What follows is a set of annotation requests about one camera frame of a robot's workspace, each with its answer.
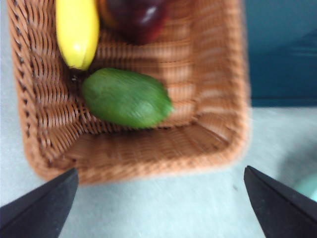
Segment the banana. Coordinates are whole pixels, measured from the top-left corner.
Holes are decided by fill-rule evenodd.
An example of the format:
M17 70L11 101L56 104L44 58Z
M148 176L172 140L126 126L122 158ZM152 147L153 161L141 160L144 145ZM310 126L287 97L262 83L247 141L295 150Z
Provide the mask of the banana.
M70 68L87 70L99 38L96 0L56 0L56 34L59 50Z

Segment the wicker basket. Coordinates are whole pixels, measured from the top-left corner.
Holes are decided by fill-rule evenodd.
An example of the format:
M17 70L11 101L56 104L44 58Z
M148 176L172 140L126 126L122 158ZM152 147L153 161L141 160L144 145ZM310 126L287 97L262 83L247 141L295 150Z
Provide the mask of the wicker basket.
M157 128L95 118L64 64L53 0L7 0L25 153L43 178L76 167L81 183L210 169L236 160L247 140L249 89L239 0L174 0L159 39L125 43L103 29L89 72L149 74L176 110Z

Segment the dark red fruit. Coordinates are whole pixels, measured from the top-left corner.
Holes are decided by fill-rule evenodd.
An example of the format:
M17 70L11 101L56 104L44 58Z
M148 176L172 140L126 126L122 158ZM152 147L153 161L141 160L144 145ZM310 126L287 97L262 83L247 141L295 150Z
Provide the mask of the dark red fruit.
M99 0L103 22L128 42L143 45L154 41L167 19L168 0Z

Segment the green mango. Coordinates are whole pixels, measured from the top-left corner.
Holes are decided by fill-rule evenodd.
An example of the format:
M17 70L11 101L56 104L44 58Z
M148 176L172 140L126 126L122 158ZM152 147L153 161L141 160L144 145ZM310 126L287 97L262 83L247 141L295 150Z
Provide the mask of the green mango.
M82 95L99 119L133 128L155 126L173 110L166 89L151 76L103 68L85 79Z

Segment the teal object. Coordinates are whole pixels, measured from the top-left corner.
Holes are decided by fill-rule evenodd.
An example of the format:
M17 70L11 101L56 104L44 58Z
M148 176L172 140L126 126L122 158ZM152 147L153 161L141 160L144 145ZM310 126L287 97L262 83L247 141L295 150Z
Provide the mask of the teal object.
M252 105L317 106L316 0L246 0Z
M317 174L304 178L294 189L317 202Z

